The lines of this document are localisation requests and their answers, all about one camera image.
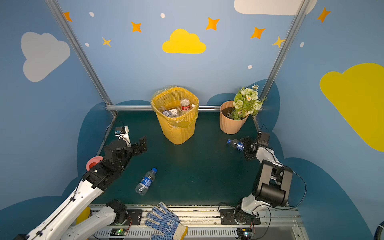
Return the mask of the red label water bottle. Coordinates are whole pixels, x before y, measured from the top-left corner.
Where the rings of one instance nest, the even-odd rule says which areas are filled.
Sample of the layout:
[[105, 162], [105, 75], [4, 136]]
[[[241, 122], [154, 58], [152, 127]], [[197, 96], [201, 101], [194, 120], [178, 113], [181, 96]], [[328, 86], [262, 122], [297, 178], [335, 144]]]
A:
[[183, 112], [188, 112], [191, 109], [191, 103], [189, 99], [181, 99], [180, 105]]

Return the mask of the Pepsi bottle blue label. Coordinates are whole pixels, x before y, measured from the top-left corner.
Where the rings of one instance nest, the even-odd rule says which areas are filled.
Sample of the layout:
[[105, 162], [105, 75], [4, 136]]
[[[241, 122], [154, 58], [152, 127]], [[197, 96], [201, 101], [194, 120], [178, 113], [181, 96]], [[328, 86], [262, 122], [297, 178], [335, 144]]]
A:
[[241, 152], [243, 152], [244, 149], [245, 149], [243, 143], [240, 142], [240, 141], [237, 140], [237, 139], [233, 139], [233, 140], [228, 139], [228, 140], [227, 140], [227, 144], [228, 144], [230, 147], [232, 147], [232, 148], [234, 148], [234, 149], [236, 149], [236, 150], [238, 150], [238, 151], [241, 151]]

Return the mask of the blue label bottle front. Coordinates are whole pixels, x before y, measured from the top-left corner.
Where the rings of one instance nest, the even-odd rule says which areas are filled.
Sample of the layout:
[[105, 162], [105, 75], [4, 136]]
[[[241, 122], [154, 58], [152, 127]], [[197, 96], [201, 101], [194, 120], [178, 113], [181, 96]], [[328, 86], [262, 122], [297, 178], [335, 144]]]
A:
[[135, 191], [141, 196], [144, 196], [148, 189], [150, 188], [151, 184], [155, 180], [156, 173], [157, 173], [156, 168], [152, 168], [150, 171], [148, 171], [142, 180], [139, 182], [139, 184], [136, 186]]

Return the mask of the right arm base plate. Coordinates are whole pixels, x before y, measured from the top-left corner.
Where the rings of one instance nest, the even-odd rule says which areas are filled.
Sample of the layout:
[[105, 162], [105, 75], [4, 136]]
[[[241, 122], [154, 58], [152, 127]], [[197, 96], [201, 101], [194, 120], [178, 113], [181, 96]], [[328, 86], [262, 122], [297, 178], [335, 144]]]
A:
[[260, 225], [261, 220], [258, 214], [251, 215], [242, 210], [220, 209], [220, 218], [222, 225]]

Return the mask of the square bottle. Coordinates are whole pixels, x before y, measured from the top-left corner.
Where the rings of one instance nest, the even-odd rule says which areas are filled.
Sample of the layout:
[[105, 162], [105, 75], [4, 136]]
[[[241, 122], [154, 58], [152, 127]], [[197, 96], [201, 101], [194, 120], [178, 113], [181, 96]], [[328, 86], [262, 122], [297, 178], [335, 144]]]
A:
[[170, 118], [179, 117], [183, 113], [183, 111], [179, 107], [170, 108], [170, 109], [168, 109], [168, 112], [170, 113], [170, 115], [169, 115]]

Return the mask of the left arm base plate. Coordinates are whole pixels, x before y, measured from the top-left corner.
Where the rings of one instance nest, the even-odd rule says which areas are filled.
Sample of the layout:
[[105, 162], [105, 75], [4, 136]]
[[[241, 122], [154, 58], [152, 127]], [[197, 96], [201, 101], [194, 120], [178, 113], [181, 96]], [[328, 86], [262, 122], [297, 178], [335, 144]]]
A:
[[114, 224], [116, 226], [138, 226], [142, 219], [142, 210], [125, 210], [118, 213]]

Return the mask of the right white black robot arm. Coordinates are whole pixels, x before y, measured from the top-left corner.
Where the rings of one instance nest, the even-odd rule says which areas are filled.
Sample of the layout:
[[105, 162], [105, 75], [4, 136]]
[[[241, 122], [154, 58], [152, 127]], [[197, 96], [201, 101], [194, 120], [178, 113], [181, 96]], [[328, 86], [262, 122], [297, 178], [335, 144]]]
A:
[[261, 208], [284, 207], [289, 198], [293, 171], [278, 161], [275, 152], [265, 141], [246, 137], [240, 140], [247, 160], [261, 163], [252, 193], [242, 198], [234, 210], [235, 222], [244, 225], [254, 218]]

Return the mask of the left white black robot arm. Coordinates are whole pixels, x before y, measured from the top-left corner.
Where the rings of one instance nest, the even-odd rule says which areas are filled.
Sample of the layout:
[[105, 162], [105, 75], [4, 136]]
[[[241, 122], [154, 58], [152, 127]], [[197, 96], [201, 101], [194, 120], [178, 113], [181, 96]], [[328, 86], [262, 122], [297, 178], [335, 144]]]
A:
[[85, 208], [116, 181], [133, 156], [147, 151], [147, 138], [130, 146], [123, 139], [104, 147], [105, 156], [81, 178], [73, 193], [38, 227], [16, 240], [58, 240]]

